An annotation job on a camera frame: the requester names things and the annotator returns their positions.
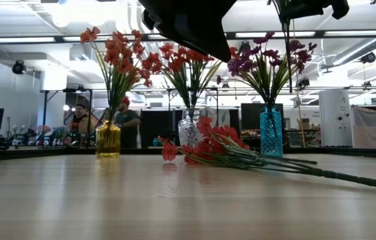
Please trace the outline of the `red artificial flower bunch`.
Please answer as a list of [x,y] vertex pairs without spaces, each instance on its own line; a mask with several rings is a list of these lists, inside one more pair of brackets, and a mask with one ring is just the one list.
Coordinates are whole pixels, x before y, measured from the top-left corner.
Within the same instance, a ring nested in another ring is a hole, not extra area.
[[187,164],[212,165],[242,170],[267,170],[337,179],[359,185],[376,187],[376,179],[358,177],[316,167],[315,161],[262,155],[222,134],[211,134],[197,147],[178,148],[170,141],[163,142],[162,156],[172,161],[180,153]]
[[186,108],[194,109],[222,61],[181,45],[175,49],[166,43],[160,50],[162,74],[178,91]]
[[249,148],[237,136],[234,128],[212,127],[211,118],[200,117],[197,128],[203,140],[193,149],[192,153],[184,150],[186,162],[204,163],[237,169],[264,168],[267,165],[297,169],[302,171],[316,165],[316,161],[290,159],[262,155]]

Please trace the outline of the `orange artificial flower bunch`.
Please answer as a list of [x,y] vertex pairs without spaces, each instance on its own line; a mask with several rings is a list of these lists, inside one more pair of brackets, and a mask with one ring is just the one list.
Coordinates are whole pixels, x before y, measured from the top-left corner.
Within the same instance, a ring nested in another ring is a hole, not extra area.
[[120,32],[114,32],[112,38],[105,41],[102,68],[109,104],[108,121],[113,120],[126,92],[139,85],[150,87],[151,74],[161,68],[158,53],[144,54],[141,32],[133,30],[132,35],[134,41]]
[[112,121],[125,96],[125,92],[131,84],[130,78],[133,72],[133,64],[130,58],[132,50],[129,46],[129,40],[124,34],[113,32],[112,38],[105,41],[106,52],[103,55],[96,44],[99,34],[100,30],[97,27],[93,27],[92,29],[86,28],[80,34],[80,40],[82,44],[89,43],[94,50],[105,80],[107,102],[109,104],[107,120]]

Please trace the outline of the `clear cut glass vase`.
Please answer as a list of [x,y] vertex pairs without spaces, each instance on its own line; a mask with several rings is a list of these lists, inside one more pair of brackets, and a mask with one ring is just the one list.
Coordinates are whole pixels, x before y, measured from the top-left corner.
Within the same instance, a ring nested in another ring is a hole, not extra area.
[[183,118],[178,122],[179,141],[181,145],[195,148],[203,140],[203,134],[198,130],[200,110],[186,109]]

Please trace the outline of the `blue patterned glass vase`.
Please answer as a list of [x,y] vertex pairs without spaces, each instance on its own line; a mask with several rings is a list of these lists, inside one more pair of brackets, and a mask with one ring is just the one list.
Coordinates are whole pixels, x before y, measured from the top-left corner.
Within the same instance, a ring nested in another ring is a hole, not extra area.
[[260,114],[261,154],[283,156],[283,124],[276,106],[265,107]]

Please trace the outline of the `yellow ribbed glass vase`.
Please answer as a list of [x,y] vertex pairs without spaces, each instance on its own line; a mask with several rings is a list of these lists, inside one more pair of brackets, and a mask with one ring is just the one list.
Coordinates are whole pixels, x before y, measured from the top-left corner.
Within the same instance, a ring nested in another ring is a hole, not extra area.
[[121,129],[113,121],[105,121],[96,129],[96,156],[119,157],[121,153]]

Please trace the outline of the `black ceiling spotlight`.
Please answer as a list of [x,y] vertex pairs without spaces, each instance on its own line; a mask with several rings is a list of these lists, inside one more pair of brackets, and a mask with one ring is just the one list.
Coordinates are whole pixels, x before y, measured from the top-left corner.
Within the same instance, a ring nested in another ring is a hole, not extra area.
[[12,72],[16,75],[24,75],[26,72],[24,60],[16,60],[12,66]]
[[374,52],[370,52],[362,56],[359,60],[360,62],[362,62],[362,64],[373,63],[376,61],[376,55],[374,54]]

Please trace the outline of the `black background partition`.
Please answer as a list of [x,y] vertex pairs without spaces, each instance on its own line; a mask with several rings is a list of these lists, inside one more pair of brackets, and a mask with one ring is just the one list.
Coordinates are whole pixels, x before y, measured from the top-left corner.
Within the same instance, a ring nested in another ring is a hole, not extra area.
[[153,146],[153,140],[158,136],[170,137],[180,145],[178,123],[182,120],[183,112],[178,110],[141,111],[139,133],[141,147],[146,149]]

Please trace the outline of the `white cabinet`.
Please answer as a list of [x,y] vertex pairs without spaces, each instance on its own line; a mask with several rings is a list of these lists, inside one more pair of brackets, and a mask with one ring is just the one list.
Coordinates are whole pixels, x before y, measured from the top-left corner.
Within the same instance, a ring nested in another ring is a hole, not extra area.
[[347,89],[325,90],[319,94],[321,146],[352,147],[352,124]]

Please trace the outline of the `person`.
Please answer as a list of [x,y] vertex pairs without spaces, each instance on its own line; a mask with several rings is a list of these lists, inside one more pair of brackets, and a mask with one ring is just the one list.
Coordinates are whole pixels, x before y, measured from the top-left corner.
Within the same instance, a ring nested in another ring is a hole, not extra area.
[[71,142],[75,145],[82,144],[83,138],[88,133],[89,128],[89,116],[87,114],[86,106],[82,103],[78,103],[75,106],[75,113],[67,126]]
[[130,110],[129,105],[129,98],[124,96],[115,118],[115,123],[121,130],[122,149],[137,148],[138,128],[141,124],[140,116],[135,111]]

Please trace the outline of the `white draped cloth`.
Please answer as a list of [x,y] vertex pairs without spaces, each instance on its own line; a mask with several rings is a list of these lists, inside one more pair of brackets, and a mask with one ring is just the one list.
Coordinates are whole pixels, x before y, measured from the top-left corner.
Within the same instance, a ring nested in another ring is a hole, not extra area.
[[376,110],[354,106],[351,118],[353,148],[376,149]]

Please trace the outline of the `background pink flower bunch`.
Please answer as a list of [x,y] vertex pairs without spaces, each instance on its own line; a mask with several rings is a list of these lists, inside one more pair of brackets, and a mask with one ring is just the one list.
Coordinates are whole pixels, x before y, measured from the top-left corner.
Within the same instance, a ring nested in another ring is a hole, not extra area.
[[50,131],[51,131],[51,128],[48,125],[40,125],[40,126],[38,126],[38,128],[37,128],[37,140],[38,141],[44,140],[44,137]]

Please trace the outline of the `silver ceiling duct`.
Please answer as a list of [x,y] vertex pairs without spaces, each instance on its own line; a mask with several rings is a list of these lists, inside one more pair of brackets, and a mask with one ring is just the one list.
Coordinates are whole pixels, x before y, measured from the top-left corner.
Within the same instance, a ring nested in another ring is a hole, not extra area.
[[376,50],[376,38],[364,39],[350,48],[342,51],[334,56],[332,60],[333,66],[344,65],[350,61],[356,60],[372,51]]

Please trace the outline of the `black wall screen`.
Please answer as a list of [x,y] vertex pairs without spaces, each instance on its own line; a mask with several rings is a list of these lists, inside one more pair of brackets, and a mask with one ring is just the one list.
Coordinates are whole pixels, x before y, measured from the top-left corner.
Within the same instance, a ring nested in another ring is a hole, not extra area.
[[258,129],[261,131],[260,114],[265,111],[264,103],[241,104],[241,129]]

